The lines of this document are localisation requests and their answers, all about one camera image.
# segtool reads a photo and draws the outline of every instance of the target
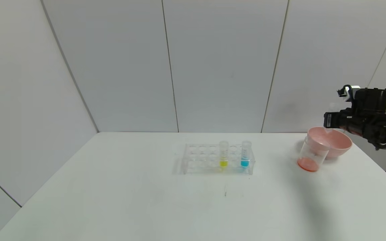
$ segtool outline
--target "test tube with yellow liquid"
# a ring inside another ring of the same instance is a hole
[[[220,149],[220,166],[227,167],[229,160],[229,143],[227,141],[221,141],[219,144]]]

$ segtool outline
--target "pink bowl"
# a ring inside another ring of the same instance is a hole
[[[331,148],[327,154],[328,158],[338,157],[352,147],[352,140],[347,135],[337,130],[328,131],[329,133],[323,127],[315,127],[308,130],[309,137],[323,139],[330,143]]]

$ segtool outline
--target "test tube rack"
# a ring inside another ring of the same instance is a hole
[[[250,154],[248,167],[241,166],[242,145],[229,145],[226,167],[220,166],[219,144],[186,144],[182,161],[184,174],[240,174],[252,175],[255,159]]]

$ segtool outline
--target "blue liquid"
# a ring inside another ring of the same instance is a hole
[[[241,166],[243,168],[247,168],[248,165],[250,165],[250,160],[249,159],[245,159],[245,158],[241,158]]]

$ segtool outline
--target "orange liquid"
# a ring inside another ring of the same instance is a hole
[[[320,168],[314,160],[308,157],[297,159],[297,164],[306,171],[318,171],[318,168]]]

